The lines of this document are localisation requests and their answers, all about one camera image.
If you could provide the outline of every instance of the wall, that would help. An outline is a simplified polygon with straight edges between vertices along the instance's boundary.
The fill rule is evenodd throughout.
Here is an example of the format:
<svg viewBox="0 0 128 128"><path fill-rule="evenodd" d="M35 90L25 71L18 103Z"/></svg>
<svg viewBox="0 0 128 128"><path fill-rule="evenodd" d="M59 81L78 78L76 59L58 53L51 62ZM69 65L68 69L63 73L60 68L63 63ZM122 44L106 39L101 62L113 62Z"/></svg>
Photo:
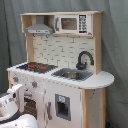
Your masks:
<svg viewBox="0 0 128 128"><path fill-rule="evenodd" d="M48 36L33 37L34 57L36 62L76 68L78 55L88 51L94 57L94 39L79 36ZM94 70L90 58L82 56L87 63L87 70Z"/></svg>

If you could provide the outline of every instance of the gray backdrop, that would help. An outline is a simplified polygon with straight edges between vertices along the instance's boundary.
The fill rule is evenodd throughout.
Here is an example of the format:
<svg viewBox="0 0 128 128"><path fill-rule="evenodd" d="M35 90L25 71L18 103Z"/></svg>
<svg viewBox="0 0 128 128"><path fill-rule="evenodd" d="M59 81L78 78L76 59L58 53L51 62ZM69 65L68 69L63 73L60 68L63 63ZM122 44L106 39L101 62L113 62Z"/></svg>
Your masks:
<svg viewBox="0 0 128 128"><path fill-rule="evenodd" d="M128 0L0 0L0 92L8 87L5 69L9 64L16 65L26 61L21 13L87 10L104 11L102 69L115 76L115 83L107 87L107 121L113 128L127 128Z"/></svg>

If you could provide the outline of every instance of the oven window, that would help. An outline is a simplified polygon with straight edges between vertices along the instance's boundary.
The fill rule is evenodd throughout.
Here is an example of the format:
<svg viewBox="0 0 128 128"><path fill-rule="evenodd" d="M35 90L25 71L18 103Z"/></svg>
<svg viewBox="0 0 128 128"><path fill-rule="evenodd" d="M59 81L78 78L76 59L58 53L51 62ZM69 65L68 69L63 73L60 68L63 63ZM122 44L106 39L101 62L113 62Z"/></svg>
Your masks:
<svg viewBox="0 0 128 128"><path fill-rule="evenodd" d="M64 30L77 30L77 19L61 18L61 25Z"/></svg>

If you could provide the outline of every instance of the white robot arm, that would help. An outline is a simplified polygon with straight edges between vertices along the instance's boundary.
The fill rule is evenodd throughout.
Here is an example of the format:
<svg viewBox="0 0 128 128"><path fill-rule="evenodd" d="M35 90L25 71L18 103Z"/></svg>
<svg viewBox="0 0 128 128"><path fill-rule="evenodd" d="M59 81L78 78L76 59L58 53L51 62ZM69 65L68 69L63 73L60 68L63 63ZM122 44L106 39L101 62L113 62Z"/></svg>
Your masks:
<svg viewBox="0 0 128 128"><path fill-rule="evenodd" d="M17 120L0 125L0 128L38 128L38 124L32 115L25 114Z"/></svg>
<svg viewBox="0 0 128 128"><path fill-rule="evenodd" d="M15 94L19 109L14 101ZM0 94L0 113L2 114L0 128L38 128L37 121L32 115L26 114L19 117L20 112L23 111L24 88L21 84L8 89L7 93Z"/></svg>
<svg viewBox="0 0 128 128"><path fill-rule="evenodd" d="M24 92L21 84L8 89L7 93L0 94L0 112L3 117L0 118L0 124L17 119L20 112L24 111ZM19 109L14 101L14 94L18 93Z"/></svg>

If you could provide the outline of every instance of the toy kitchen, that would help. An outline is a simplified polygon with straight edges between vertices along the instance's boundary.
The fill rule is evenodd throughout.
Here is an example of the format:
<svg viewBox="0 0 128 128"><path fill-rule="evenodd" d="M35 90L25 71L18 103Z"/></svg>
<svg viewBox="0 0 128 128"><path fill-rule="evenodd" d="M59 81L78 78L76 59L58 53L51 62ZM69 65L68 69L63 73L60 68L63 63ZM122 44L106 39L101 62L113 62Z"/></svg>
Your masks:
<svg viewBox="0 0 128 128"><path fill-rule="evenodd" d="M21 14L27 62L7 69L9 87L24 85L39 128L105 128L105 87L114 76L101 67L101 17L100 11Z"/></svg>

